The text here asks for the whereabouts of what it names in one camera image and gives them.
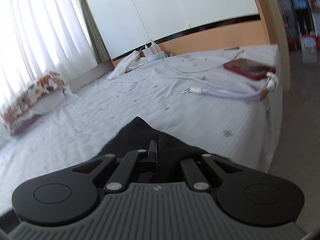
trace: flower pattern on bedsheet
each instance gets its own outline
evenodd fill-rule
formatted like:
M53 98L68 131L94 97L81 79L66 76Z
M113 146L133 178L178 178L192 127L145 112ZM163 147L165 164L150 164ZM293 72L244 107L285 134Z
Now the flower pattern on bedsheet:
M64 84L60 75L53 71L38 78L13 98L10 103L1 107L1 122L4 127L8 129L10 124L34 106L43 96L62 88Z

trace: person in blue shirt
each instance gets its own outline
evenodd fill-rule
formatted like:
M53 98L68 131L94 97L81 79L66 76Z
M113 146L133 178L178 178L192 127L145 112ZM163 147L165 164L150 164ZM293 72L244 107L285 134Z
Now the person in blue shirt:
M294 10L296 11L297 19L299 22L299 27L301 35L306 35L306 29L304 27L304 22L306 22L307 31L310 35L311 32L311 21L307 5L307 0L292 0Z

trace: bed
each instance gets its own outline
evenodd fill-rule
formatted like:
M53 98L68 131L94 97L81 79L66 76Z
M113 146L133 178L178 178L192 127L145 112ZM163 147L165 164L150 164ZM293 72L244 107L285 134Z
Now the bed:
M154 129L236 163L267 171L276 150L282 88L264 101L237 101L181 92L197 81L217 87L259 90L266 81L253 81L225 70L235 56L279 68L276 45L238 50L193 52L145 64L114 80L106 76L77 92L63 106L39 118L0 150L0 215L11 208L11 194L22 182L94 157L136 116Z

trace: white sheer curtain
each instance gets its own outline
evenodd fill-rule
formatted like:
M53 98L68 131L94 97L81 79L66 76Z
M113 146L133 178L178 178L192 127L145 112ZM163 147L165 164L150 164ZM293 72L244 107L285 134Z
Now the white sheer curtain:
M96 65L79 0L0 0L0 106L46 70L68 82Z

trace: gray floor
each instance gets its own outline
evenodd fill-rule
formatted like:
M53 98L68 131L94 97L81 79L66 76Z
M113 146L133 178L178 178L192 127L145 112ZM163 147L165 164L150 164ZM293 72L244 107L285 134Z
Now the gray floor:
M310 232L320 227L320 54L303 63L291 58L291 88L284 92L279 145L269 172L296 183L305 205L297 224Z

